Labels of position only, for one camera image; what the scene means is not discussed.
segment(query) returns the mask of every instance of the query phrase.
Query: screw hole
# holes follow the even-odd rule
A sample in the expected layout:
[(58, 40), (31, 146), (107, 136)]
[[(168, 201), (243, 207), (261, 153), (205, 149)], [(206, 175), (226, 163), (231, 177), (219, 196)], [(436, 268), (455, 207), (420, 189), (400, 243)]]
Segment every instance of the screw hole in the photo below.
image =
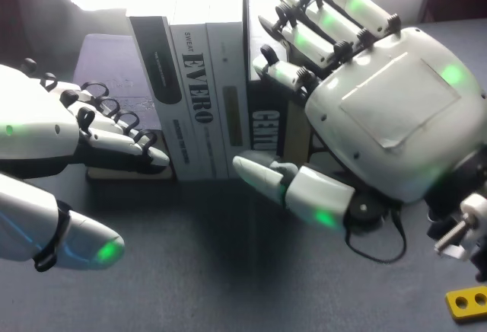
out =
[(478, 305), (484, 307), (485, 304), (487, 304), (487, 297), (483, 294), (477, 294), (475, 295), (475, 301), (477, 302)]
[(460, 309), (466, 309), (466, 307), (469, 304), (469, 302), (464, 297), (461, 297), (460, 296), (460, 297), (457, 298), (457, 300), (455, 300), (455, 304)]

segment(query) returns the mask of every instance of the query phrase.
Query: metal bolt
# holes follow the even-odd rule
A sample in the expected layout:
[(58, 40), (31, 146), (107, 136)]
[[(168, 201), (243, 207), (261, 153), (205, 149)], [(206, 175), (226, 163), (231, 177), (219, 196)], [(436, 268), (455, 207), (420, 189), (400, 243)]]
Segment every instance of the metal bolt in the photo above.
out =
[(462, 220), (455, 225), (446, 235), (444, 235), (436, 244), (434, 245), (434, 251), (440, 254), (447, 248), (450, 244), (455, 243), (461, 239), (470, 229), (475, 229), (477, 227), (477, 219), (472, 214), (463, 214)]

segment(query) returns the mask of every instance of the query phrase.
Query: back of robotic hand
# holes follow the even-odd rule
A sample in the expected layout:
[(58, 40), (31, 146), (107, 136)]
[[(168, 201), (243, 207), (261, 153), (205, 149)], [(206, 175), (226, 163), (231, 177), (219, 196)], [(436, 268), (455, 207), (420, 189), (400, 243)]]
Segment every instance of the back of robotic hand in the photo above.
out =
[[(155, 174), (169, 158), (152, 147), (157, 136), (151, 130), (134, 129), (138, 117), (121, 110), (103, 83), (79, 87), (49, 73), (30, 78), (35, 68), (30, 59), (21, 71), (0, 65), (0, 257), (33, 259), (40, 272), (55, 265), (105, 269), (122, 257), (122, 237), (21, 179), (58, 174), (76, 163)], [(90, 94), (93, 86), (102, 94)], [(127, 124), (124, 115), (135, 120)]]
[[(301, 105), (344, 171), (324, 174), (266, 153), (234, 158), (239, 175), (307, 222), (345, 230), (362, 256), (406, 251), (399, 210), (426, 200), (438, 253), (471, 261), (487, 279), (487, 103), (468, 68), (438, 41), (401, 28), (371, 0), (281, 0), (259, 17), (298, 65), (270, 46), (253, 61), (276, 94)], [(350, 236), (390, 214), (404, 240), (378, 260)]]

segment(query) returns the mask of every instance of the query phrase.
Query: table surface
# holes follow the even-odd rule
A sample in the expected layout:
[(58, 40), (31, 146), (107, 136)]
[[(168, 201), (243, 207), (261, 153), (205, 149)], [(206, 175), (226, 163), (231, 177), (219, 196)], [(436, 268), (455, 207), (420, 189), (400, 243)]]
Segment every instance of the table surface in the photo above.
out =
[[(484, 85), (487, 20), (421, 28)], [(480, 331), (457, 326), (445, 292), (475, 286), (475, 269), (437, 257), (424, 204), (404, 209), (406, 256), (361, 258), (341, 237), (304, 225), (240, 182), (87, 183), (84, 167), (33, 180), (115, 228), (126, 255), (104, 272), (2, 261), (0, 330), (14, 331)], [(399, 237), (386, 226), (356, 239), (381, 257)]]

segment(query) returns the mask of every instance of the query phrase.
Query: yellow block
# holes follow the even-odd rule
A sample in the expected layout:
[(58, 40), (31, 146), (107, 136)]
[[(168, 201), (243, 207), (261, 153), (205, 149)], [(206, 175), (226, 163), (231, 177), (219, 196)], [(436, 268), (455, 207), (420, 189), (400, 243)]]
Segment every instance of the yellow block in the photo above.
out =
[(487, 317), (487, 286), (447, 292), (445, 300), (455, 321)]

